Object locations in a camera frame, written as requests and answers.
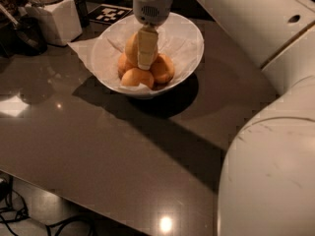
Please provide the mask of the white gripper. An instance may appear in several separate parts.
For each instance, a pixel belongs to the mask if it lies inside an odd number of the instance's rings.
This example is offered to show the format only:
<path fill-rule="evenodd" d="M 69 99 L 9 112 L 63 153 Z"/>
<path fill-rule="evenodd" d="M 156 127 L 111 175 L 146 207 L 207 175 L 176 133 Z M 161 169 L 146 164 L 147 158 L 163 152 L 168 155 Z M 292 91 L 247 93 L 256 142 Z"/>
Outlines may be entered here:
<path fill-rule="evenodd" d="M 158 48 L 158 32 L 170 13 L 173 0 L 133 0 L 133 12 L 143 25 L 138 30 L 138 66 L 149 70 Z"/>

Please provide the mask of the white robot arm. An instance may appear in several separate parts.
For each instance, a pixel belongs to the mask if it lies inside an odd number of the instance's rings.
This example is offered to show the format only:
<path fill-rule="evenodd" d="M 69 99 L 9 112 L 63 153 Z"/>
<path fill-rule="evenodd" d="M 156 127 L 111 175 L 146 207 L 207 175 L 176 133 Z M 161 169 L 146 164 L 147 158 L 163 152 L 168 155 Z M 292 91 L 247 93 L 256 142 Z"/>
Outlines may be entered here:
<path fill-rule="evenodd" d="M 196 0 L 278 98 L 233 139 L 217 236 L 314 236 L 314 0 Z"/>

